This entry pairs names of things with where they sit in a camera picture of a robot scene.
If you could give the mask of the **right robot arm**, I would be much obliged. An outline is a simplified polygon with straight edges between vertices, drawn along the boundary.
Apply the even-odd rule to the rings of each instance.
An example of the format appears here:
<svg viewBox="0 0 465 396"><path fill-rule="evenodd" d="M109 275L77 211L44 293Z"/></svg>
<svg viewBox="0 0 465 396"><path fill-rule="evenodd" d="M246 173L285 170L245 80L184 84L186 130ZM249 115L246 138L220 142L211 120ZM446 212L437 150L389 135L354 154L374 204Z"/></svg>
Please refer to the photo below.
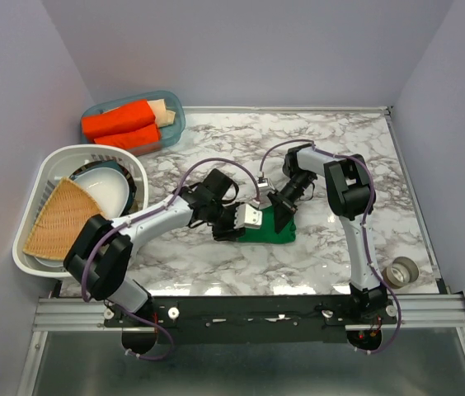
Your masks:
<svg viewBox="0 0 465 396"><path fill-rule="evenodd" d="M367 323L388 304L388 292L379 274L369 219L376 192L373 178L360 155L335 155L313 143L288 150L283 173L287 184L268 194L274 214L275 232L280 233L294 217L296 202L319 178L326 184L331 212L345 232L350 257L349 316Z"/></svg>

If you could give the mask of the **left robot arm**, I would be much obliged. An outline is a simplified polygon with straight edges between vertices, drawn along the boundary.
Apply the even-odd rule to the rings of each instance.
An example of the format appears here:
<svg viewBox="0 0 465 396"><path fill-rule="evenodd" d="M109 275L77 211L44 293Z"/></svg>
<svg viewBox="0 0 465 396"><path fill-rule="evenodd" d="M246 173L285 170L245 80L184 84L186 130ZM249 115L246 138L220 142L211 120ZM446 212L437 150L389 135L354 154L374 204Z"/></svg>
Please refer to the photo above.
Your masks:
<svg viewBox="0 0 465 396"><path fill-rule="evenodd" d="M94 215L69 249L63 267L87 297L117 304L131 324L144 325L151 318L152 296L127 275L130 258L155 238L184 227L206 224L216 241L242 236L252 208L226 199L231 188L237 190L237 183L214 169L203 181L182 186L145 210L113 220Z"/></svg>

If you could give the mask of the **green t-shirt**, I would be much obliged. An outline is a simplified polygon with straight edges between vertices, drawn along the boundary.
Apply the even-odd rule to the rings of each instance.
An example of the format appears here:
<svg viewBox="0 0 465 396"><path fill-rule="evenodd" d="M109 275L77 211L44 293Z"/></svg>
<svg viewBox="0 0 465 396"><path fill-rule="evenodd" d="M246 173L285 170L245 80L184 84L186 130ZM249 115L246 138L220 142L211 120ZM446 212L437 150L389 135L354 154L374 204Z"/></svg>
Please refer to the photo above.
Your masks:
<svg viewBox="0 0 465 396"><path fill-rule="evenodd" d="M238 243L287 244L296 240L296 225L292 218L284 228L275 231L274 208L265 207L262 211L262 225L259 229L245 229L245 233L237 239Z"/></svg>

